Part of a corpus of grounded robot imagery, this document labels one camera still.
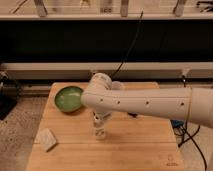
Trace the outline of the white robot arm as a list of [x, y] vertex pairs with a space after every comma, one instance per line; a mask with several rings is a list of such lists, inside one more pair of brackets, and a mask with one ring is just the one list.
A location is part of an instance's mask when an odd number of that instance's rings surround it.
[[84, 89], [81, 102], [101, 114], [106, 111], [144, 114], [187, 120], [213, 129], [213, 89], [113, 90], [111, 78], [107, 74], [97, 73]]

